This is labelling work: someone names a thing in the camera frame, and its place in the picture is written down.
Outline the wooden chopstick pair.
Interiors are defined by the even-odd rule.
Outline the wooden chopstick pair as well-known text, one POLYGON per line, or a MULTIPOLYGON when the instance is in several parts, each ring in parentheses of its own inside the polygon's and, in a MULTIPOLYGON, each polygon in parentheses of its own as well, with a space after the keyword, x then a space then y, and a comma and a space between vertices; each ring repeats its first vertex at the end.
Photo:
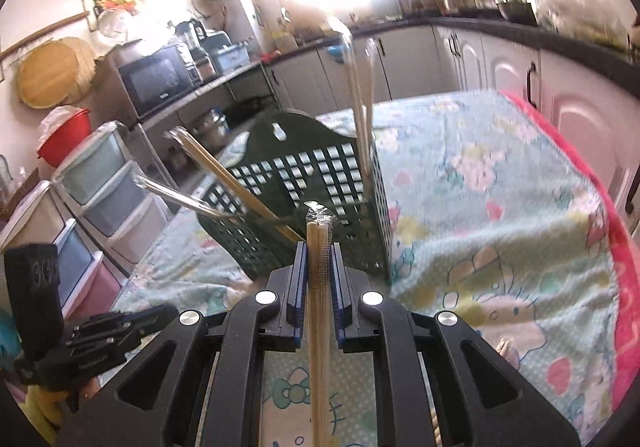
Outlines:
POLYGON ((330 426, 330 341, 332 331, 332 301, 330 280, 330 246, 333 216, 317 201, 308 201, 307 303, 309 382, 312 445, 329 446, 330 426))

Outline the chopsticks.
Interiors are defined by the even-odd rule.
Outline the chopsticks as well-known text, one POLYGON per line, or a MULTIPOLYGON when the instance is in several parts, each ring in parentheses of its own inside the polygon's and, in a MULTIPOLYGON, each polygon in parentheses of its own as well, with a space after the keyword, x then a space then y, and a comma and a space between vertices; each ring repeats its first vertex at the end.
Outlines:
POLYGON ((290 226, 281 222, 276 214, 271 212, 265 204, 262 204, 250 190, 242 186, 184 127, 176 126, 168 130, 165 136, 173 139, 200 167, 213 173, 221 184, 232 191, 246 207, 260 217, 273 222, 280 235, 292 242, 304 241, 303 237, 300 237, 290 226))
POLYGON ((216 208, 204 203, 200 199, 194 198, 194 196, 187 196, 184 193, 179 192, 176 189, 169 188, 160 184, 157 181, 146 177, 143 174, 134 174, 134 183, 141 189, 160 196, 163 200, 177 204, 180 207, 187 208, 188 210, 195 212, 198 215, 202 215, 209 219, 235 219, 235 214, 216 210, 216 208))
POLYGON ((368 173, 370 172, 369 136, 367 133, 366 111, 364 111, 362 102, 361 87, 358 76, 352 32, 350 32, 350 29, 347 27, 347 25, 341 22, 338 17, 329 16, 326 18, 326 21, 329 23, 330 28, 334 32, 337 32, 341 39, 341 44, 343 47, 342 55, 346 70, 350 107, 352 107, 352 115, 354 116, 356 135, 358 140, 360 165, 362 166, 364 175, 368 175, 368 173))
POLYGON ((501 356, 504 356, 506 355, 507 352, 509 352, 510 348, 511 348, 511 341, 506 339, 505 337, 501 337, 498 345, 496 346, 496 351, 501 356))
POLYGON ((378 61, 378 46, 373 37, 369 37, 366 41, 366 47, 364 48, 366 54, 367 68, 366 68, 366 92, 363 97, 364 106, 364 140, 366 143, 366 170, 371 170, 371 138, 372 138, 372 118, 373 118, 373 103, 375 98, 375 66, 378 61))

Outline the dark green utensil basket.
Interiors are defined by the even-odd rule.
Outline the dark green utensil basket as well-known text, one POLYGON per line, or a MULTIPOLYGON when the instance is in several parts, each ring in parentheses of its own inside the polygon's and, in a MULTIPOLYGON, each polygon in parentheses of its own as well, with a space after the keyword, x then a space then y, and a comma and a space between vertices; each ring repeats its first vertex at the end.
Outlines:
MULTIPOLYGON (((309 205, 335 217, 333 239, 348 267, 390 281, 392 230, 377 159, 361 170, 356 138, 310 116, 278 111, 256 122, 239 159, 228 166, 239 183, 296 233, 303 233, 309 205)), ((225 219, 198 222, 252 280, 292 264, 295 247, 271 222, 253 212, 220 180, 202 198, 225 219)))

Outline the plastic drawer unit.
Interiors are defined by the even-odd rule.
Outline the plastic drawer unit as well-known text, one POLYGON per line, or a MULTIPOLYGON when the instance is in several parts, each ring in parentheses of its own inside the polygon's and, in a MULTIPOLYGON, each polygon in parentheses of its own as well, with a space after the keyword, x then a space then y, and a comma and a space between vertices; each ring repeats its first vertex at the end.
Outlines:
POLYGON ((142 175, 107 122, 70 152, 18 204, 1 233, 1 250, 52 243, 58 251, 63 316, 103 313, 170 219, 167 204, 136 184, 142 175))

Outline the stacked steel pots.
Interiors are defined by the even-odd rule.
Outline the stacked steel pots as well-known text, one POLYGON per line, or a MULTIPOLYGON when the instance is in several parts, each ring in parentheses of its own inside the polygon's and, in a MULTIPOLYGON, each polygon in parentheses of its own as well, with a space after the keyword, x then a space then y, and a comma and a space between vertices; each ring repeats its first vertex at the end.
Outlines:
POLYGON ((193 123, 191 133, 205 149, 215 153, 227 144, 230 128, 226 116, 212 109, 193 123))

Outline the pink blanket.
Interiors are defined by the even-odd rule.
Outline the pink blanket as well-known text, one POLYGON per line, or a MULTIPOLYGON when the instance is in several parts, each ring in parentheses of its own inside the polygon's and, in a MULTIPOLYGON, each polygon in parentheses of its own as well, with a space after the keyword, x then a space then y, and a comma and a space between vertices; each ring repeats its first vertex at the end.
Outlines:
POLYGON ((608 250, 617 281, 617 318, 614 325, 614 366, 612 405, 618 409, 639 373, 639 249, 629 236, 604 185, 585 159, 542 114, 517 95, 501 93, 527 115, 559 147, 600 196, 601 214, 589 223, 587 248, 608 250))

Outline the red plastic basin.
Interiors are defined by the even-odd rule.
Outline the red plastic basin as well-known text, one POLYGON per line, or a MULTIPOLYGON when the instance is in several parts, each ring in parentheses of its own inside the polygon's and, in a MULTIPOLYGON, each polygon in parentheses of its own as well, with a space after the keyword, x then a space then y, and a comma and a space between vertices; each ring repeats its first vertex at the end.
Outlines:
POLYGON ((40 123, 37 156, 58 167, 91 133, 90 110, 74 106, 54 108, 40 123))

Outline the white lower cabinets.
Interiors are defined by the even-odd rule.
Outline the white lower cabinets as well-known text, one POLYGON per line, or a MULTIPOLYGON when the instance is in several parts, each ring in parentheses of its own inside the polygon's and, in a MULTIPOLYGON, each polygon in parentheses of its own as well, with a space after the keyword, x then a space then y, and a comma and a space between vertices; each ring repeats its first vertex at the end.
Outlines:
POLYGON ((639 227, 639 67, 593 43, 505 21, 431 19, 356 34, 376 43, 378 99, 497 89, 528 101, 639 227))

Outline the black microwave oven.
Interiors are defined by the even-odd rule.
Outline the black microwave oven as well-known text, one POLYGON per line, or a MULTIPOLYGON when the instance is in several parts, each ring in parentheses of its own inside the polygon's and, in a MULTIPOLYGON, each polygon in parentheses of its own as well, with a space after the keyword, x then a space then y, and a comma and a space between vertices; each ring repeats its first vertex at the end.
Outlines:
POLYGON ((160 111, 202 84, 190 50, 184 43, 173 43, 115 66, 113 92, 107 107, 113 118, 134 125, 160 111))

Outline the round bamboo tray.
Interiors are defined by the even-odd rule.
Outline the round bamboo tray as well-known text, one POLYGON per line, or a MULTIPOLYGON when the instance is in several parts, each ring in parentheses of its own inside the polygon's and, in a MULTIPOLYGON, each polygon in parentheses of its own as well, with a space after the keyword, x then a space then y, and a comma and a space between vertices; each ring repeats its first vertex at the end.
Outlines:
POLYGON ((88 95, 96 74, 91 46, 78 37, 50 40, 32 50, 18 69, 18 98, 36 110, 49 110, 88 95))

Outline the black blender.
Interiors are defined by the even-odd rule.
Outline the black blender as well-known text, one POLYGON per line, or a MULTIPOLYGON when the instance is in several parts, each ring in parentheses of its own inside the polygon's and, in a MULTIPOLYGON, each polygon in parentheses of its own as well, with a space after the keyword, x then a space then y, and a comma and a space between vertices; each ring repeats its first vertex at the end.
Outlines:
POLYGON ((208 59, 208 53, 201 46, 195 28, 190 21, 183 21, 176 25, 175 33, 186 44, 191 57, 195 62, 201 62, 208 59))

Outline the fruit wall picture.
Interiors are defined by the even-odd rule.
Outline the fruit wall picture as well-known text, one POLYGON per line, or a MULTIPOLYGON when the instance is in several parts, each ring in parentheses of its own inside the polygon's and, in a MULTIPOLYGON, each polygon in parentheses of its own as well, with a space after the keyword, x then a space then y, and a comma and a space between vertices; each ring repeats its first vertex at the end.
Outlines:
POLYGON ((119 18, 134 18, 146 9, 146 0, 81 0, 88 14, 90 32, 101 31, 101 23, 114 14, 119 18))

